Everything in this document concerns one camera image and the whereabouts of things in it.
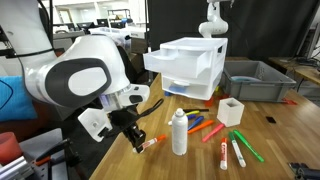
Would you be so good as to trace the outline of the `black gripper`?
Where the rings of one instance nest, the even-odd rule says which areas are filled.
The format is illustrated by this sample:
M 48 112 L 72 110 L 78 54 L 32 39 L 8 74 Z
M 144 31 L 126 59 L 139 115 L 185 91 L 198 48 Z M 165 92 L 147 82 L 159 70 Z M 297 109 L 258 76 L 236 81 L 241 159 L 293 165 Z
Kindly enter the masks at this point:
M 106 133 L 107 137 L 118 135 L 123 132 L 130 141 L 135 151 L 141 148 L 145 142 L 146 133 L 138 128 L 136 121 L 139 119 L 135 106 L 129 106 L 121 110 L 116 110 L 108 114 L 112 130 Z

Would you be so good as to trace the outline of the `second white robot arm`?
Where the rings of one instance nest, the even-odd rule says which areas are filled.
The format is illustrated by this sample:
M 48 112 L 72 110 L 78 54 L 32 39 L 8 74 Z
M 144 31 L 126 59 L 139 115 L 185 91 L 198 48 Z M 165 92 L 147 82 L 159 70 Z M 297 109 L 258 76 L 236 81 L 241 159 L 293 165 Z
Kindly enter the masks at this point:
M 220 3 L 229 1 L 233 5 L 234 0 L 207 0 L 207 21 L 202 22 L 198 31 L 204 38 L 211 38 L 213 35 L 221 35 L 228 31 L 229 25 L 220 16 Z

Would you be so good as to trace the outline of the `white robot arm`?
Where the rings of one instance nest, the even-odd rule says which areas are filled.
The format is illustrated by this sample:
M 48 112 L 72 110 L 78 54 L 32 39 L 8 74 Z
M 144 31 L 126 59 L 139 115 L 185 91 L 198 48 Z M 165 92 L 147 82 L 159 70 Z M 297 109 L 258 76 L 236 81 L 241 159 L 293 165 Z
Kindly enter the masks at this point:
M 78 120 L 100 142 L 123 133 L 136 152 L 146 133 L 138 128 L 135 105 L 150 95 L 125 73 L 120 48 L 103 34 L 80 36 L 56 56 L 41 22 L 37 0 L 0 0 L 0 26 L 22 66 L 31 97 L 49 104 L 80 108 L 98 98 L 100 109 L 85 110 Z

